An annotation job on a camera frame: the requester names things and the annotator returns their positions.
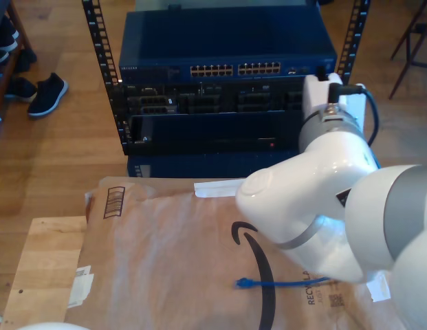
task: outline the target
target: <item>shoe rack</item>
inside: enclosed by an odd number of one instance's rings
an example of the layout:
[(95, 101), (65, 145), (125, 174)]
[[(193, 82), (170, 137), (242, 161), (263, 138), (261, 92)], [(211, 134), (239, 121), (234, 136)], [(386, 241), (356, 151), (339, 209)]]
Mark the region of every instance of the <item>shoe rack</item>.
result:
[(10, 52), (10, 58), (8, 62), (5, 65), (0, 66), (0, 111), (2, 109), (4, 94), (7, 91), (8, 83), (10, 82), (10, 78), (13, 75), (14, 66), (16, 65), (19, 52), (22, 48), (25, 48), (26, 50), (32, 53), (32, 46), (30, 45), (30, 41), (28, 40), (27, 34), (22, 25), (21, 19), (19, 18), (16, 7), (14, 6), (13, 0), (10, 0), (10, 2), (8, 2), (8, 7), (6, 11), (8, 13), (8, 16), (10, 17), (10, 20), (13, 22), (14, 27), (16, 28), (16, 30), (18, 30), (19, 37), (16, 40), (18, 47), (16, 47), (16, 49)]

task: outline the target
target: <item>wooden board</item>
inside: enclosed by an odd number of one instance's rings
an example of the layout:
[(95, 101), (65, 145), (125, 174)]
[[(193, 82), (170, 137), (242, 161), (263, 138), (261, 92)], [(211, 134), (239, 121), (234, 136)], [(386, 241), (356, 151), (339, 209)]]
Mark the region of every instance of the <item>wooden board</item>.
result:
[(85, 217), (33, 219), (1, 330), (64, 321), (86, 227)]

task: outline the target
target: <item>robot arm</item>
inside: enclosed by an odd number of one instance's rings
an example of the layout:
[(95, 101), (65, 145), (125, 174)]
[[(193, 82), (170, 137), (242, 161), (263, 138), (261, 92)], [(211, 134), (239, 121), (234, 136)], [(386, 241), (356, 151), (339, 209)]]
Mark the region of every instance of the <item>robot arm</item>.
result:
[(305, 79), (301, 154), (249, 176), (237, 205), (306, 270), (352, 283), (392, 271), (402, 320), (427, 329), (427, 167), (377, 170), (351, 105), (322, 102), (332, 80)]

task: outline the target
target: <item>wooden floor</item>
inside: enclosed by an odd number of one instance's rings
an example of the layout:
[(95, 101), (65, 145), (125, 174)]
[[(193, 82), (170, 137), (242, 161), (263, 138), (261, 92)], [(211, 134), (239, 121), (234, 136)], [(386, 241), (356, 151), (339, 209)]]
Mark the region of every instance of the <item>wooden floor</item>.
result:
[[(28, 120), (26, 104), (9, 104), (0, 125), (0, 314), (31, 219), (83, 215), (84, 193), (105, 176), (125, 175), (127, 161), (81, 1), (15, 1), (39, 58), (23, 76), (36, 82), (56, 72), (69, 83), (69, 92), (53, 114), (37, 121)], [(101, 2), (118, 62), (125, 14), (134, 1)], [(322, 8), (338, 52), (352, 3), (335, 0)], [(364, 83), (377, 99), (382, 130), (373, 149), (384, 166), (427, 164), (427, 69), (410, 69), (394, 99), (387, 100), (404, 65), (403, 52), (393, 62), (389, 57), (418, 5), (372, 1), (351, 79)], [(427, 40), (419, 60), (427, 61)]]

